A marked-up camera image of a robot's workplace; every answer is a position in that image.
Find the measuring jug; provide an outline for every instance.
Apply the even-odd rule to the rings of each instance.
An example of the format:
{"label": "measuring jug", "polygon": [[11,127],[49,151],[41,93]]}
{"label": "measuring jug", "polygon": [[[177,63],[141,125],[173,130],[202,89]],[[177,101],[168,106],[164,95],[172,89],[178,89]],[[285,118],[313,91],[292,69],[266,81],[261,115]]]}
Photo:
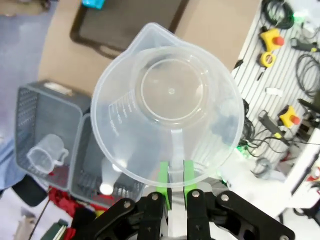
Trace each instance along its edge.
{"label": "measuring jug", "polygon": [[40,172],[49,174],[55,166],[62,166],[69,151],[64,148],[64,142],[55,134],[46,135],[36,146],[26,154],[30,163]]}
{"label": "measuring jug", "polygon": [[[244,107],[226,67],[156,23],[103,72],[91,102],[105,156],[142,183],[182,187],[213,174],[237,146]],[[183,175],[193,161],[194,176]],[[159,180],[168,162],[168,180]]]}

